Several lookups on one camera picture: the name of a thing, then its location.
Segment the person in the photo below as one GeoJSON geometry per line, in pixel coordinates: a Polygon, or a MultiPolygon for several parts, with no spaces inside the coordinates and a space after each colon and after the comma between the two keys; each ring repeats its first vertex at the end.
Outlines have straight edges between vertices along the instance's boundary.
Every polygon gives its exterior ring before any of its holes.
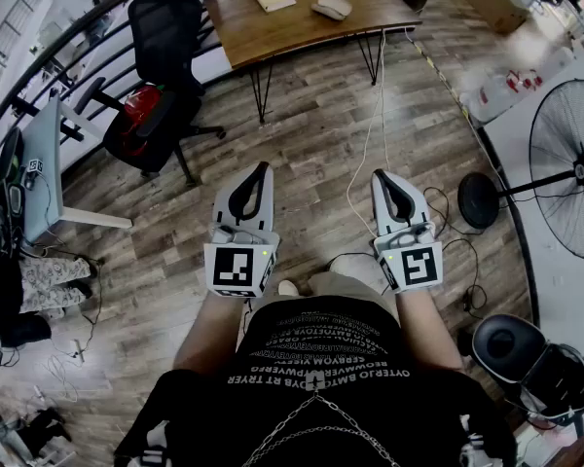
{"type": "Polygon", "coordinates": [[[0,256],[0,347],[49,339],[48,322],[36,313],[76,305],[90,297],[91,288],[77,280],[95,277],[83,258],[0,256]]]}
{"type": "Polygon", "coordinates": [[[515,465],[511,431],[427,291],[389,303],[335,271],[310,288],[281,282],[238,348],[244,299],[208,293],[115,465],[144,450],[157,465],[515,465]]]}
{"type": "MultiPolygon", "coordinates": [[[[93,0],[93,6],[96,7],[102,0],[93,0]]],[[[87,29],[85,29],[85,36],[89,41],[89,47],[95,45],[104,36],[104,33],[110,26],[111,20],[108,14],[104,14],[101,18],[94,20],[87,29]]]]}

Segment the fan base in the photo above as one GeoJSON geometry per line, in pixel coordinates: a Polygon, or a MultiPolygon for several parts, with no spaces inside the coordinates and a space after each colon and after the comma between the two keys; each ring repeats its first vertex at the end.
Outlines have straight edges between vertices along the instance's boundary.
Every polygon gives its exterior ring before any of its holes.
{"type": "Polygon", "coordinates": [[[458,185],[458,209],[474,229],[490,227],[499,212],[499,197],[492,179],[482,173],[465,176],[458,185]]]}

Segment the person's leg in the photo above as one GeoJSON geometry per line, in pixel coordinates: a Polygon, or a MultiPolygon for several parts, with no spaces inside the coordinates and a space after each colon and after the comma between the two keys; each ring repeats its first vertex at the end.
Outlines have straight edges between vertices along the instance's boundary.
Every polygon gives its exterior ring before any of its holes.
{"type": "Polygon", "coordinates": [[[279,301],[299,300],[304,297],[305,296],[301,296],[299,294],[299,289],[296,287],[296,285],[290,282],[290,280],[282,280],[279,282],[276,295],[265,296],[263,298],[255,298],[251,300],[251,310],[257,311],[258,309],[272,303],[277,303],[279,301]]]}
{"type": "Polygon", "coordinates": [[[22,282],[24,284],[27,282],[34,289],[45,290],[53,285],[64,284],[69,280],[91,275],[89,264],[82,258],[74,261],[62,258],[26,257],[20,260],[19,267],[22,282]]]}
{"type": "Polygon", "coordinates": [[[39,450],[48,442],[48,439],[46,439],[47,433],[45,431],[45,428],[39,429],[37,427],[28,426],[19,429],[18,431],[19,437],[30,450],[30,454],[33,458],[39,456],[39,450]]]}
{"type": "Polygon", "coordinates": [[[315,296],[344,296],[356,300],[371,301],[393,314],[386,299],[372,287],[350,276],[324,271],[310,278],[310,288],[315,296]]]}
{"type": "Polygon", "coordinates": [[[0,341],[4,347],[18,347],[27,342],[49,339],[50,325],[42,317],[25,313],[15,316],[0,316],[0,341]]]}
{"type": "Polygon", "coordinates": [[[39,427],[37,425],[33,426],[33,422],[18,431],[21,440],[30,450],[33,457],[39,456],[39,451],[51,438],[62,436],[71,442],[71,436],[61,424],[55,424],[50,427],[39,427]]]}
{"type": "Polygon", "coordinates": [[[55,285],[47,291],[37,290],[24,298],[19,313],[79,305],[86,298],[79,289],[55,285]]]}
{"type": "Polygon", "coordinates": [[[37,416],[30,421],[28,427],[46,428],[52,423],[53,420],[61,424],[65,423],[65,419],[60,416],[60,414],[53,407],[49,407],[46,410],[38,410],[37,416]]]}

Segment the desk leg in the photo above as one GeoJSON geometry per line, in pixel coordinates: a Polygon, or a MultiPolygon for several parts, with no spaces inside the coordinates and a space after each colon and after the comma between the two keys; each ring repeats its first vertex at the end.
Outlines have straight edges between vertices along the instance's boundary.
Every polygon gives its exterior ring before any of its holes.
{"type": "Polygon", "coordinates": [[[63,207],[61,220],[76,223],[87,223],[89,225],[101,225],[102,227],[112,227],[114,229],[129,229],[132,221],[127,218],[118,218],[107,214],[91,213],[73,207],[63,207]]]}
{"type": "Polygon", "coordinates": [[[266,101],[269,98],[269,87],[271,86],[271,75],[273,74],[273,62],[269,66],[269,79],[266,82],[266,93],[264,94],[264,101],[262,101],[262,89],[260,85],[260,66],[255,66],[255,69],[249,71],[251,76],[251,85],[253,86],[253,94],[255,95],[255,103],[257,104],[257,112],[260,115],[260,123],[264,122],[264,115],[266,114],[266,101]]]}
{"type": "Polygon", "coordinates": [[[381,51],[383,50],[383,35],[379,35],[379,53],[377,54],[377,63],[374,63],[372,59],[372,49],[370,48],[370,41],[368,40],[368,33],[365,33],[366,45],[368,46],[368,56],[370,60],[368,61],[368,57],[366,56],[365,51],[363,50],[363,45],[361,45],[361,40],[359,39],[359,35],[355,35],[357,37],[357,43],[359,44],[359,49],[361,49],[361,53],[363,54],[363,59],[366,61],[366,66],[368,66],[368,71],[370,71],[370,78],[372,78],[372,86],[377,83],[377,76],[379,75],[379,62],[381,62],[381,51]]]}

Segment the wooden floor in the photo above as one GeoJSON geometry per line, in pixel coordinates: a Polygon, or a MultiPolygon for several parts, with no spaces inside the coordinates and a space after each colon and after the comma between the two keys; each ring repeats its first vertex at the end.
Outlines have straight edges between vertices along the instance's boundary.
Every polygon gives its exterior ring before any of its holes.
{"type": "MultiPolygon", "coordinates": [[[[536,63],[551,42],[535,23],[500,39],[463,0],[430,0],[422,18],[415,38],[459,91],[496,69],[519,66],[515,61],[536,63]],[[521,49],[528,52],[515,52],[521,49]]],[[[492,174],[484,153],[449,93],[403,35],[387,37],[384,67],[392,171],[421,190],[443,189],[450,198],[452,223],[468,230],[457,212],[456,188],[470,171],[492,174]]],[[[123,231],[69,225],[57,231],[71,250],[105,261],[103,305],[86,363],[81,369],[64,365],[77,389],[77,403],[69,401],[76,398],[71,388],[63,397],[62,385],[44,366],[51,355],[78,361],[43,341],[25,347],[14,368],[0,369],[5,414],[31,412],[37,384],[67,419],[79,455],[69,465],[110,464],[113,449],[157,378],[169,370],[199,310],[205,293],[202,244],[216,190],[227,175],[249,164],[267,161],[274,167],[275,229],[283,241],[271,288],[290,278],[307,289],[307,279],[337,254],[369,251],[371,237],[348,206],[346,188],[361,161],[378,94],[357,44],[350,41],[278,61],[265,126],[258,123],[248,76],[208,89],[199,122],[223,125],[228,135],[222,142],[202,139],[184,145],[188,165],[202,181],[195,189],[186,189],[175,159],[160,177],[145,181],[138,170],[97,152],[68,182],[65,204],[126,216],[134,226],[123,231]]],[[[366,164],[351,189],[354,205],[371,222],[370,176],[384,166],[381,117],[376,117],[366,164]]],[[[445,209],[438,194],[429,192],[428,197],[433,206],[445,209]]],[[[439,224],[439,216],[432,215],[439,224]]],[[[443,240],[458,237],[446,231],[443,240]]],[[[503,311],[529,317],[524,261],[508,213],[500,212],[492,228],[471,239],[480,256],[479,282],[489,296],[477,314],[503,311]]],[[[444,255],[444,283],[432,289],[453,333],[476,322],[459,302],[474,268],[467,245],[452,245],[444,255]]],[[[376,287],[381,289],[379,281],[376,287]]],[[[88,316],[95,314],[99,299],[98,293],[84,309],[88,316]]],[[[70,341],[85,341],[89,332],[76,310],[55,323],[55,347],[70,351],[70,341]]],[[[499,398],[479,369],[471,373],[499,398]]]]}

